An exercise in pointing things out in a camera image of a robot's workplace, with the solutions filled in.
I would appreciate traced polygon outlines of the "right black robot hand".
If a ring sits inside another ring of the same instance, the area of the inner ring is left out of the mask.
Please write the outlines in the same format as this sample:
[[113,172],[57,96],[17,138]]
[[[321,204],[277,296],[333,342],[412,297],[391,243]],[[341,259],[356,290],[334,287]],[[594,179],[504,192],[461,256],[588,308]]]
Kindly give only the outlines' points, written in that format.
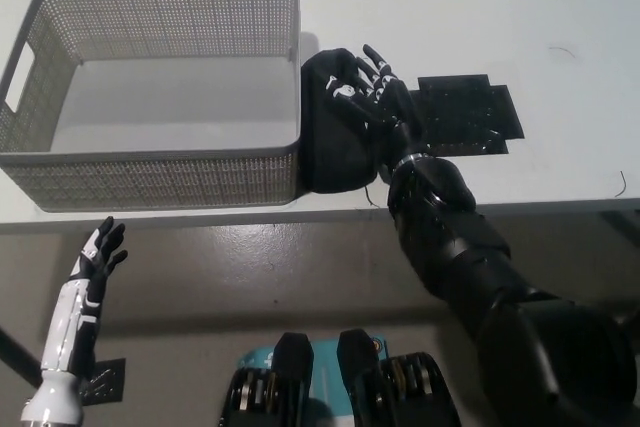
[[376,163],[393,172],[403,160],[426,151],[415,104],[405,82],[368,44],[355,59],[356,73],[331,73],[325,83],[329,109],[361,135]]

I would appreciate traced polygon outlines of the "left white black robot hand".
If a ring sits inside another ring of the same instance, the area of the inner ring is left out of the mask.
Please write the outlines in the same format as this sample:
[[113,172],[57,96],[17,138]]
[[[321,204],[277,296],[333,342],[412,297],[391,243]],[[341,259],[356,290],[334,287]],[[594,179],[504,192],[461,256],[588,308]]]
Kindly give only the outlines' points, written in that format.
[[107,217],[81,248],[60,288],[41,358],[43,371],[90,378],[109,277],[128,252],[120,246],[125,225]]

